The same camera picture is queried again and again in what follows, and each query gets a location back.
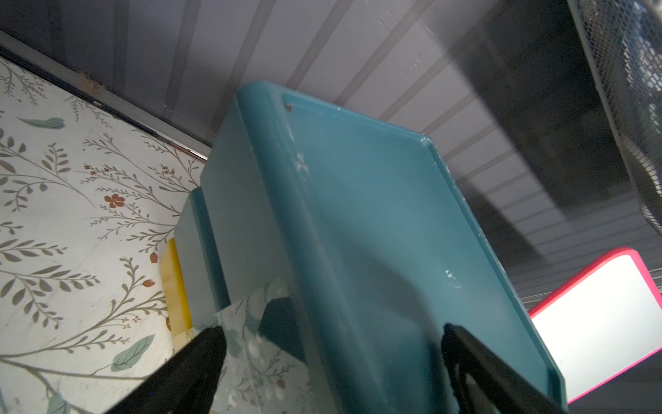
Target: yellow object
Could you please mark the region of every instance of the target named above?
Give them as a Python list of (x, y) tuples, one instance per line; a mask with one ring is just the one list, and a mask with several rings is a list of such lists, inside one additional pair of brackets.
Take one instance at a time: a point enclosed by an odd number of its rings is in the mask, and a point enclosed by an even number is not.
[(170, 319), (175, 351), (182, 349), (189, 341), (187, 335), (182, 335), (193, 327), (189, 301), (186, 298), (184, 281), (181, 278), (179, 257), (175, 239), (171, 238), (165, 246), (165, 252), (159, 265), (161, 280), (164, 286), (165, 305)]

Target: metal mesh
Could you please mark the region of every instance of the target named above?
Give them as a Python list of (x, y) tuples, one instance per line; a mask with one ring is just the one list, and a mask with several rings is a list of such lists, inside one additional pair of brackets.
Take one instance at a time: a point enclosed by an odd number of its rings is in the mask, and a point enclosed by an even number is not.
[(568, 0), (641, 210), (662, 234), (662, 0)]

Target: ceiling panel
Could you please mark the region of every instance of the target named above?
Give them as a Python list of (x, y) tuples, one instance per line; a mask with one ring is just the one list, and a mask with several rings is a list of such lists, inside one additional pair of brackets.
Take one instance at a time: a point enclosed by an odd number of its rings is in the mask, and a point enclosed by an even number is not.
[(257, 80), (430, 135), (522, 294), (619, 244), (662, 265), (564, 0), (0, 2), (3, 30), (203, 142)]

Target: scratch mark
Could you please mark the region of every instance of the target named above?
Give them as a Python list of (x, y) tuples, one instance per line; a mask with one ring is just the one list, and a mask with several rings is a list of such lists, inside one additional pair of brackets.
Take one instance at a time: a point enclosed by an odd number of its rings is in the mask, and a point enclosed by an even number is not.
[(306, 175), (310, 175), (308, 172), (308, 165), (303, 160), (303, 154), (300, 152), (297, 153), (297, 161), (295, 162), (295, 165), (297, 167), (297, 172), (301, 172), (303, 170), (306, 172)]
[(409, 79), (410, 73), (413, 71), (418, 75), (422, 74), (423, 71), (420, 68), (420, 52), (415, 52), (414, 56), (407, 61), (407, 69), (404, 71), (404, 78)]
[(386, 9), (382, 15), (384, 15), (384, 17), (380, 17), (378, 14), (375, 14), (375, 19), (377, 19), (379, 24), (382, 25), (386, 30), (388, 30), (390, 33), (393, 33), (393, 28), (397, 22), (394, 20), (391, 11)]
[(448, 277), (448, 283), (450, 286), (454, 287), (455, 289), (459, 289), (462, 287), (461, 284), (459, 284), (459, 281), (453, 276), (453, 272), (450, 270), (446, 270), (446, 277)]

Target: orange flower pattern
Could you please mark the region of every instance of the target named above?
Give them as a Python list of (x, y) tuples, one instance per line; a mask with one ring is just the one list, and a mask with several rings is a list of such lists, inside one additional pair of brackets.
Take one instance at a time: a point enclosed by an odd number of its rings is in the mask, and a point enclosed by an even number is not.
[(126, 201), (124, 197), (120, 197), (117, 194), (113, 194), (110, 197), (105, 196), (103, 199), (111, 204), (111, 209), (114, 209), (115, 207), (124, 207), (124, 202)]

